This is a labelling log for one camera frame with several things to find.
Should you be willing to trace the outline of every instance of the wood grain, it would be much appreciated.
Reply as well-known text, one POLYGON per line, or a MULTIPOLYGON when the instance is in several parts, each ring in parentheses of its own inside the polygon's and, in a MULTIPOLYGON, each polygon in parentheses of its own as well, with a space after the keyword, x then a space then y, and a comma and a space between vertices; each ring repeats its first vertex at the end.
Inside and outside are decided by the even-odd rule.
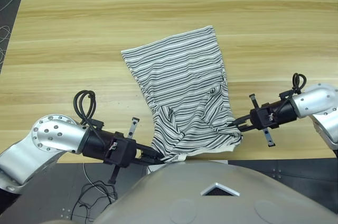
MULTIPOLYGON (((338 0, 22 0, 0 76, 0 151, 22 139, 40 117, 76 118, 72 98, 97 94, 95 118, 126 133, 139 117, 135 138, 150 144, 151 112, 120 51, 213 25, 229 80, 236 117, 248 98, 273 102, 290 88, 293 72, 309 84, 338 86, 338 0)), ((233 153, 200 158, 333 157, 305 118, 271 132, 245 133, 233 153)), ((67 154, 61 162, 94 161, 67 154)))

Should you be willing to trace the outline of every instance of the floor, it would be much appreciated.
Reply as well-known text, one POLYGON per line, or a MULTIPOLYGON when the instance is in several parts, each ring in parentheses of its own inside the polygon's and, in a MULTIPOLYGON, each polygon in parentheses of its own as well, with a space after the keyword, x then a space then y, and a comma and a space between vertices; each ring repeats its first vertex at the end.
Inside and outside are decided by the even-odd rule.
MULTIPOLYGON (((0 0, 0 8, 10 0, 0 0)), ((5 9, 0 11, 0 27, 13 27, 20 0, 13 0, 5 9)), ((5 54, 8 38, 5 29, 0 30, 0 48, 5 54)), ((0 70, 4 55, 0 50, 0 70)), ((313 160, 267 160, 267 161, 229 161, 229 164, 240 165, 257 170, 267 176, 308 196, 330 210, 338 213, 338 166, 336 159, 313 160)), ((112 167, 103 164, 87 164, 88 175, 93 180, 107 181, 112 167)), ((123 195, 137 182, 145 170, 140 166, 132 166, 125 169, 119 175, 116 185, 119 196, 123 195)), ((39 223, 55 218, 70 218, 70 210, 75 204, 82 186, 87 183, 83 174, 82 164, 57 164, 48 173, 42 174, 31 183, 30 190, 20 197, 16 204, 9 208, 1 217, 3 223, 39 223)), ((99 192, 93 191, 86 200, 92 202, 99 196, 99 192)), ((105 207, 106 199, 99 201, 86 220, 84 208, 76 207, 74 220, 78 223, 89 223, 105 207)))

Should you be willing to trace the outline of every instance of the striped shirt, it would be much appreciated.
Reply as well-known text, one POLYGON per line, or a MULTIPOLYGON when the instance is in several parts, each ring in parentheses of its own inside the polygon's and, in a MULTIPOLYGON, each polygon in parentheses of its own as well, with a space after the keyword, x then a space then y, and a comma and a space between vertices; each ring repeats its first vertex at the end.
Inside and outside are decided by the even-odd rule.
POLYGON ((123 50, 152 111, 152 148, 167 163, 233 151, 242 135, 230 109, 226 71, 212 26, 123 50))

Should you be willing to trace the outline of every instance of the black cable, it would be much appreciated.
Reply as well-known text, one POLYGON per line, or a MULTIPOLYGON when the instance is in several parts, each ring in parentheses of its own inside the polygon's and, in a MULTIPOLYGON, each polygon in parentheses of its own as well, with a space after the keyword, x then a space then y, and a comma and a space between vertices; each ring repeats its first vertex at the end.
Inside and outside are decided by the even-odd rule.
POLYGON ((279 106, 279 108, 276 110, 275 112, 275 116, 278 116, 279 112, 281 111, 281 109, 288 103, 290 102, 292 96, 294 94, 301 94, 302 93, 302 88, 304 88, 306 84, 306 77, 305 75, 301 74, 301 73, 297 73, 295 72, 294 75, 292 76, 292 93, 289 94, 289 96, 285 99, 285 101, 282 103, 282 105, 279 106))
POLYGON ((95 110, 96 110, 95 93, 91 90, 82 90, 78 92, 74 96, 73 107, 74 107, 76 114, 78 114, 78 116, 82 119, 80 124, 81 125, 88 124, 89 128, 96 134, 98 139, 102 142, 103 148, 105 148, 106 146, 105 141, 100 137, 100 135, 97 133, 97 130, 94 128, 93 124, 91 123, 91 118, 93 117, 95 110), (90 99, 90 104, 89 104, 89 109, 86 114, 85 111, 83 110, 83 99, 87 95, 88 95, 88 98, 90 99))
POLYGON ((89 210, 90 210, 90 209, 91 209, 91 208, 92 208, 92 207, 93 207, 93 206, 94 206, 101 198, 107 198, 108 201, 109 201, 108 205, 109 205, 109 204, 112 204, 112 203, 114 202, 114 201, 111 201, 110 196, 114 196, 114 199, 117 200, 117 193, 116 193, 115 187, 114 187, 113 185, 111 185, 111 184, 105 184, 105 183, 104 183, 103 181, 101 181, 101 180, 95 181, 95 182, 93 183, 93 185, 90 184, 90 183, 85 184, 85 185, 82 187, 81 193, 80 193, 80 195, 79 195, 79 197, 78 197, 76 203, 75 203, 74 206, 73 206, 73 209, 72 209, 72 212, 71 212, 71 216, 70 216, 70 220, 73 219, 73 215, 74 215, 74 211, 75 211, 76 206, 77 206, 78 204, 80 204, 79 207, 85 207, 85 209, 86 209, 86 211, 87 211, 87 216, 86 216, 86 219, 85 219, 85 222, 86 222, 87 219, 88 219, 88 211, 89 211, 89 210), (101 188, 101 189, 105 192, 106 195, 105 195, 105 196, 100 196, 99 198, 97 198, 97 199, 95 200, 95 202, 94 202, 92 205, 90 205, 90 204, 88 204, 88 203, 85 203, 85 202, 81 201, 82 197, 83 197, 88 191, 90 191, 91 189, 93 189, 93 188, 95 188, 95 187, 101 188), (109 192, 108 192, 107 187, 111 187, 111 188, 112 188, 112 193, 109 193, 109 192))

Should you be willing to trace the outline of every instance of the metal bracket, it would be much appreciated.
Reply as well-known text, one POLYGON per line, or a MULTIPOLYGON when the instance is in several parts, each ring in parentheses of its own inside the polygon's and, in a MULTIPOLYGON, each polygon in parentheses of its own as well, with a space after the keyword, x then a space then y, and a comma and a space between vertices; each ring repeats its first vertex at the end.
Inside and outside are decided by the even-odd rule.
POLYGON ((268 146, 269 147, 275 146, 276 144, 275 144, 273 138, 271 137, 271 134, 270 134, 268 128, 264 128, 262 131, 264 132, 264 136, 266 138, 266 141, 268 142, 268 146))
POLYGON ((136 129, 138 122, 139 122, 138 118, 136 118, 136 117, 132 118, 132 125, 130 126, 130 129, 129 129, 128 138, 130 138, 130 139, 133 138, 133 135, 134 135, 134 132, 135 132, 135 129, 136 129))

